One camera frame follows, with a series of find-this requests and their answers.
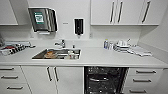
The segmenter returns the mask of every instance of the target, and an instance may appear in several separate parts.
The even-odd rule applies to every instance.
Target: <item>sink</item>
[[[47,52],[52,51],[54,55],[56,55],[55,58],[46,58],[45,55]],[[75,59],[79,59],[80,56],[80,49],[45,49],[39,54],[35,55],[32,59],[64,59],[66,56],[68,56],[68,51],[72,51],[75,55]]]

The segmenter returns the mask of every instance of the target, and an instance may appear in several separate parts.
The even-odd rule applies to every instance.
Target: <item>wall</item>
[[[90,26],[90,0],[28,0],[29,7],[48,7],[56,11],[58,31],[39,35],[31,26],[0,26],[5,40],[79,40],[74,34],[74,19],[84,19],[84,34],[80,40],[128,40],[137,44],[141,26]]]
[[[154,56],[168,63],[168,8],[159,26],[143,26],[139,45],[153,52]]]

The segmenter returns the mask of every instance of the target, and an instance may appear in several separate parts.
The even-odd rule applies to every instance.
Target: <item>drawer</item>
[[[157,85],[159,77],[155,76],[128,76],[124,86],[129,87],[154,87]]]
[[[20,66],[0,66],[1,72],[22,72]]]
[[[129,68],[127,75],[156,75],[159,76],[163,72],[163,69],[152,69],[152,68]]]
[[[0,84],[1,94],[31,94],[27,84]]]
[[[26,83],[23,73],[0,73],[0,83]]]
[[[124,87],[124,94],[154,94],[155,88],[135,88],[135,87]]]

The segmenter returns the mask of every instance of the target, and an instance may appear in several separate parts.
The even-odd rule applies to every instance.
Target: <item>black appliance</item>
[[[128,68],[86,66],[85,94],[123,94],[121,92]]]

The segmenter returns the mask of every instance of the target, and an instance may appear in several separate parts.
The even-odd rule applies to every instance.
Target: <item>cabinet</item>
[[[0,25],[30,24],[27,0],[0,0]]]
[[[83,67],[22,66],[32,94],[83,94]]]
[[[167,0],[91,0],[91,25],[159,25]]]
[[[167,8],[168,0],[144,0],[139,25],[159,25]]]
[[[154,94],[163,69],[130,68],[125,80],[124,94]]]
[[[0,66],[2,94],[31,94],[20,66]]]
[[[91,25],[138,24],[143,0],[91,0]]]

